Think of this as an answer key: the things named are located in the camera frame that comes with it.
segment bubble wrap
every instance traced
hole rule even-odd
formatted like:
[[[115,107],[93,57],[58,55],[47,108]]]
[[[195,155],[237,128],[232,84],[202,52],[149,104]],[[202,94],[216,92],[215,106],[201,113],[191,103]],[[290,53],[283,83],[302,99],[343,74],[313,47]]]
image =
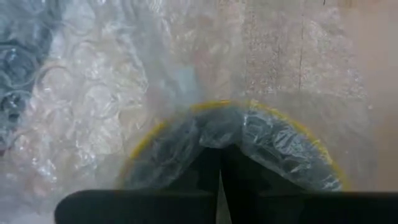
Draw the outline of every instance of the bubble wrap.
[[[0,0],[0,12],[0,222],[51,223],[67,194],[114,187],[155,126],[214,100],[277,108],[355,189],[371,182],[366,94],[333,1]],[[321,173],[336,185],[314,189],[340,189]]]

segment black plastic piece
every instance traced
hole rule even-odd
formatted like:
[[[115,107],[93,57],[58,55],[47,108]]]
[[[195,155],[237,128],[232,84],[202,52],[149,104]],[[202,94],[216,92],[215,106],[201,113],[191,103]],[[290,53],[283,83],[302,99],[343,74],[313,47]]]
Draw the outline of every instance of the black plastic piece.
[[[205,149],[165,189],[71,195],[58,205],[55,221],[215,223],[220,170],[233,224],[398,223],[397,194],[308,192],[252,161],[236,146]]]

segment yellow rim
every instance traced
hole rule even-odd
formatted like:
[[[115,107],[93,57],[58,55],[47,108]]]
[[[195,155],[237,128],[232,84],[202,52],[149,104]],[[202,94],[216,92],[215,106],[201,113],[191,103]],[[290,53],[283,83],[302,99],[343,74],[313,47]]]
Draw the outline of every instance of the yellow rim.
[[[326,159],[326,161],[331,165],[332,169],[335,171],[335,174],[337,177],[340,179],[341,184],[343,186],[343,190],[349,190],[349,183],[347,181],[346,176],[344,175],[343,171],[340,169],[340,167],[336,164],[336,162],[330,157],[328,150],[326,147],[302,124],[299,122],[291,119],[287,115],[281,113],[277,109],[271,108],[267,105],[263,105],[260,103],[256,103],[253,101],[247,102],[245,104],[242,103],[235,103],[229,100],[223,100],[223,101],[210,101],[206,103],[200,103],[197,105],[191,106],[191,110],[193,112],[199,112],[203,110],[208,110],[208,109],[214,109],[214,108],[219,108],[222,106],[228,106],[228,105],[240,105],[240,106],[245,106],[249,108],[255,108],[259,110],[266,111],[270,113],[271,115],[276,116],[277,118],[281,119],[282,121],[285,121],[286,123],[291,124],[298,132],[304,134],[307,139],[320,151],[320,154]],[[135,147],[135,149],[131,152],[129,159],[125,163],[125,165],[122,168],[122,172],[120,175],[120,183],[119,186],[122,186],[122,181],[123,177],[126,176],[126,173],[128,171],[128,168],[132,166],[133,160],[145,149],[145,146],[150,143],[150,140],[158,135],[158,133],[163,130],[167,124],[169,124],[169,121],[163,121],[160,124],[158,124],[154,129],[152,129],[146,136],[145,138]]]

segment plastic wrap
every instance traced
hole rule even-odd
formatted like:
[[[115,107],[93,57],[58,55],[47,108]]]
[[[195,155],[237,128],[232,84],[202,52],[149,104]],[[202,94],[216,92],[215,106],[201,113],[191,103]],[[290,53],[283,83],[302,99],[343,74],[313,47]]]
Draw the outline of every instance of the plastic wrap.
[[[29,12],[13,15],[22,24],[58,19],[26,30],[44,52],[23,63],[31,87],[0,88],[22,104],[0,110],[15,121],[0,133],[0,221],[50,223],[41,218],[81,189],[167,185],[201,148],[228,144],[308,189],[341,190],[343,174],[371,189],[366,95],[337,3],[10,2],[0,11]],[[26,46],[2,44],[0,57],[38,55]]]

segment black object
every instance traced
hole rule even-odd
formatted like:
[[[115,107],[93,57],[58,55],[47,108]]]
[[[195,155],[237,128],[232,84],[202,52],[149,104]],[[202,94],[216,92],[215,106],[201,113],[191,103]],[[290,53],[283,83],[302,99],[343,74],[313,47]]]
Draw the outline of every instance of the black object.
[[[165,189],[84,191],[55,211],[57,224],[215,223],[219,173],[234,224],[398,223],[396,194],[307,192],[236,146],[205,149]]]

